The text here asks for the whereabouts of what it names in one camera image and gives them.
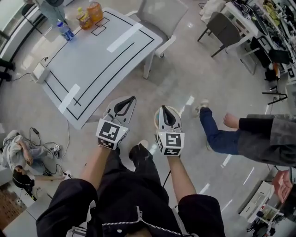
table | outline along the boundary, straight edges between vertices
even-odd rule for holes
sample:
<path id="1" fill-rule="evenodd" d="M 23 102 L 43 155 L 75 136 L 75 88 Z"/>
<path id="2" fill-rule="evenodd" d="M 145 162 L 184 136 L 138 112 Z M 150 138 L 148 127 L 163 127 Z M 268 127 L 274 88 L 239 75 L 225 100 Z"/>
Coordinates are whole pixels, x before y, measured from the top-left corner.
<path id="1" fill-rule="evenodd" d="M 148 77 L 162 39 L 110 8 L 91 29 L 79 29 L 46 62 L 50 74 L 42 84 L 68 121 L 81 129 L 119 82 L 146 58 Z"/>
<path id="2" fill-rule="evenodd" d="M 257 26 L 253 23 L 253 21 L 245 18 L 242 15 L 242 13 L 239 11 L 239 9 L 237 9 L 232 2 L 226 3 L 221 13 L 223 13 L 224 15 L 229 15 L 229 14 L 233 15 L 234 19 L 238 20 L 245 27 L 245 30 L 241 29 L 245 36 L 239 42 L 228 46 L 226 50 L 235 48 L 243 44 L 244 42 L 246 42 L 248 39 L 252 39 L 252 37 L 257 38 L 260 35 L 260 31 L 258 30 Z"/>

gray chair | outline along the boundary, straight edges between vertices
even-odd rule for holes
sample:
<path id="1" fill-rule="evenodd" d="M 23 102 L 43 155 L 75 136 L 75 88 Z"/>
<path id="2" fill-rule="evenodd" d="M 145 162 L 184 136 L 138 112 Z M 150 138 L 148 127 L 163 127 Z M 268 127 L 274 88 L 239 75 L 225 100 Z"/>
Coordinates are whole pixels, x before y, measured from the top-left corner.
<path id="1" fill-rule="evenodd" d="M 232 23 L 230 19 L 228 19 L 220 12 L 214 12 L 212 14 L 210 21 L 207 24 L 206 30 L 202 33 L 197 41 L 199 41 L 204 36 L 207 30 L 210 30 L 210 33 L 213 33 L 223 44 L 220 49 L 211 57 L 214 57 L 224 48 L 239 42 L 241 39 L 240 32 L 236 28 L 236 26 Z"/>
<path id="2" fill-rule="evenodd" d="M 155 55 L 163 57 L 163 52 L 176 40 L 174 30 L 187 11 L 188 7 L 180 0 L 142 0 L 139 10 L 126 16 L 136 15 L 140 24 L 163 39 L 155 51 Z"/>

black pants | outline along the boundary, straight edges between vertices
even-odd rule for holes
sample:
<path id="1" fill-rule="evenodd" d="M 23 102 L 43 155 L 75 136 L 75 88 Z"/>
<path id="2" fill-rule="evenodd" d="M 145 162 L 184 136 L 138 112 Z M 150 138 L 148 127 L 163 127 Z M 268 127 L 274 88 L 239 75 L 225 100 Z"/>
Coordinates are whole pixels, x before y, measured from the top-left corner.
<path id="1" fill-rule="evenodd" d="M 0 67 L 4 67 L 6 69 L 13 70 L 14 66 L 11 62 L 5 61 L 0 58 Z M 11 79 L 11 76 L 6 72 L 0 72 L 0 78 L 1 79 Z"/>
<path id="2" fill-rule="evenodd" d="M 129 152 L 129 158 L 135 165 L 135 173 L 137 175 L 152 180 L 161 186 L 160 178 L 153 162 L 153 156 L 145 147 L 141 144 L 134 146 Z M 107 159 L 102 181 L 98 189 L 98 196 L 101 195 L 103 190 L 112 183 L 121 172 L 133 171 L 130 171 L 122 164 L 119 152 L 113 150 Z"/>

white floor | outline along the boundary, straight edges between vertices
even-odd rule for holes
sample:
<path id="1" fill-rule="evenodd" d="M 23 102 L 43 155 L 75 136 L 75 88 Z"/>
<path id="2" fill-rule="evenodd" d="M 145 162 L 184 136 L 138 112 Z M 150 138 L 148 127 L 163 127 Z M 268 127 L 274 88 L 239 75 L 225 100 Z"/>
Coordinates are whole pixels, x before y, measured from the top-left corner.
<path id="1" fill-rule="evenodd" d="M 154 154 L 154 162 L 164 182 L 169 167 L 165 157 L 161 156 L 154 140 L 155 127 L 153 116 L 163 104 L 172 106 L 182 113 L 183 128 L 186 134 L 182 161 L 193 181 L 197 192 L 203 192 L 218 199 L 225 233 L 228 237 L 245 236 L 247 222 L 240 218 L 238 211 L 259 180 L 269 172 L 266 164 L 251 161 L 242 156 L 229 156 L 208 151 L 206 137 L 199 119 L 190 116 L 192 106 L 203 98 L 210 100 L 214 118 L 221 129 L 223 117 L 231 112 L 238 117 L 247 114 L 287 113 L 287 101 L 267 107 L 271 96 L 262 95 L 268 89 L 264 81 L 264 70 L 258 66 L 255 75 L 251 75 L 239 61 L 236 50 L 228 54 L 222 51 L 214 58 L 210 55 L 219 47 L 219 41 L 213 35 L 205 35 L 200 42 L 197 38 L 204 31 L 205 24 L 200 20 L 197 0 L 183 0 L 189 11 L 178 25 L 176 42 L 166 51 L 163 59 L 155 58 L 148 80 L 142 77 L 143 64 L 133 70 L 106 98 L 95 112 L 102 115 L 108 103 L 120 96 L 134 95 L 137 105 L 130 123 L 131 132 L 121 144 L 123 163 L 130 169 L 133 164 L 128 159 L 129 149 L 141 139 L 150 142 L 149 149 Z M 103 7 L 108 6 L 121 13 L 136 10 L 137 0 L 101 0 Z M 66 7 L 66 15 L 75 22 L 76 9 L 87 6 L 86 0 L 74 0 Z M 40 29 L 46 32 L 48 24 Z M 33 32 L 15 57 L 18 78 L 31 72 L 36 63 L 49 56 L 58 46 L 58 32 L 50 31 L 46 37 Z M 40 85 L 29 81 L 29 76 L 14 82 L 4 82 L 0 88 L 1 121 L 6 131 L 21 130 L 29 136 L 29 128 L 35 127 L 42 141 L 55 141 L 63 148 L 68 143 L 67 122 L 53 105 Z M 63 159 L 63 168 L 78 177 L 87 156 L 97 145 L 95 132 L 97 123 L 88 123 L 81 130 L 70 126 L 71 142 Z M 57 187 L 55 183 L 41 184 L 50 195 Z M 170 205 L 176 204 L 171 180 L 165 188 L 170 195 Z"/>

